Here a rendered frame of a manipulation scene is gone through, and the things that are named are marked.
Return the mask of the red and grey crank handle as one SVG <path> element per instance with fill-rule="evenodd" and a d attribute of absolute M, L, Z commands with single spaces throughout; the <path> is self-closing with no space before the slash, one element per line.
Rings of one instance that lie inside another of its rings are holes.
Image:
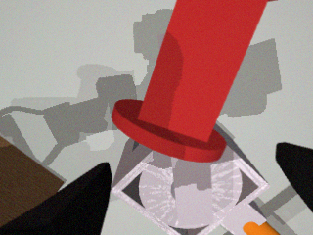
<path fill-rule="evenodd" d="M 171 157 L 179 226 L 213 223 L 211 163 L 227 147 L 213 127 L 271 1 L 177 0 L 144 101 L 114 104 L 120 131 Z"/>

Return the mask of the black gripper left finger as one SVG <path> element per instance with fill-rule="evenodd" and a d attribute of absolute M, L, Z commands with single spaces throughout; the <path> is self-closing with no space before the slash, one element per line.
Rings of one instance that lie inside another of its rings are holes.
<path fill-rule="evenodd" d="M 0 235 L 101 235 L 111 186 L 110 164 L 100 163 L 0 227 Z"/>

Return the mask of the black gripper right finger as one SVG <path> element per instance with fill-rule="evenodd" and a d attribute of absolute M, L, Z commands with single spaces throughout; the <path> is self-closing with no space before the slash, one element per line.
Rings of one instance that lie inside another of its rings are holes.
<path fill-rule="evenodd" d="M 278 143 L 275 160 L 291 187 L 313 211 L 313 149 L 290 143 Z"/>

